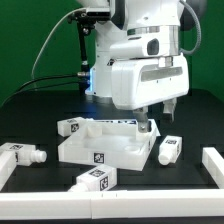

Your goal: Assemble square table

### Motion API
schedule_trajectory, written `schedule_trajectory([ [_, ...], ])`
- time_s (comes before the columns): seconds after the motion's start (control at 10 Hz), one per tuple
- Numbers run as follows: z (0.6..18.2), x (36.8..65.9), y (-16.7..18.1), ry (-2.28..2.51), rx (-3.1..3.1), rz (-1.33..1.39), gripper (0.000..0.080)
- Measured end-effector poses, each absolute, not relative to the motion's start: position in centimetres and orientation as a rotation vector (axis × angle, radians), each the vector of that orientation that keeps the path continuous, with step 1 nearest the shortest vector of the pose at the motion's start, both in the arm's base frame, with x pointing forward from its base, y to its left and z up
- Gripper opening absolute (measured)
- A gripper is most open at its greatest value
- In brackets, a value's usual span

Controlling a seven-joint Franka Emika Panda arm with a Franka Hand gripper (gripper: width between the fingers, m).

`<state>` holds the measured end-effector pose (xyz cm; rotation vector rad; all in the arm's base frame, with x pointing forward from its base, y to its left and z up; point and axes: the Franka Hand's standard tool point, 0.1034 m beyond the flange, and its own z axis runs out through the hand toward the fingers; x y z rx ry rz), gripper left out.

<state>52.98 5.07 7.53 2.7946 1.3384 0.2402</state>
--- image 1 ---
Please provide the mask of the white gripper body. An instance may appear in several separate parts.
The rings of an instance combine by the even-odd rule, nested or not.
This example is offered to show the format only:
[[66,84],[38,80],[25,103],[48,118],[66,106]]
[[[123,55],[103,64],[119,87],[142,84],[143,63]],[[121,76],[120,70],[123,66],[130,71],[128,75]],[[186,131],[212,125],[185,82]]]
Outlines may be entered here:
[[175,56],[172,62],[170,67],[160,67],[156,58],[114,62],[114,105],[121,110],[135,110],[185,95],[189,90],[186,58]]

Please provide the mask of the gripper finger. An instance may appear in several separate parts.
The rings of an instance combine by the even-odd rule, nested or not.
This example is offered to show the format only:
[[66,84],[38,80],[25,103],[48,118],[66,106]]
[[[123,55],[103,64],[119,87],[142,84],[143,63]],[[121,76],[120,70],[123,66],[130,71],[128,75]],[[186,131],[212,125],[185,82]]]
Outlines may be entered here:
[[151,123],[148,120],[148,108],[142,107],[133,111],[134,117],[137,121],[138,131],[141,133],[147,133],[151,131]]
[[174,121],[174,113],[176,108],[176,100],[171,99],[163,102],[163,116],[164,119],[170,122]]

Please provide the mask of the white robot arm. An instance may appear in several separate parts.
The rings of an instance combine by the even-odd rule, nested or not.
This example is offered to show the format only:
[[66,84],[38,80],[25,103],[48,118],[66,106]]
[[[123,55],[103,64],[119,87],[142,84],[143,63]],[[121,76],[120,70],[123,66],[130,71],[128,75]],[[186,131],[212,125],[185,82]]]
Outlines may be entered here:
[[174,116],[176,100],[188,93],[186,57],[179,33],[200,30],[207,0],[77,0],[84,9],[80,31],[96,31],[96,61],[85,93],[130,110],[138,130],[150,130],[150,105],[162,102]]

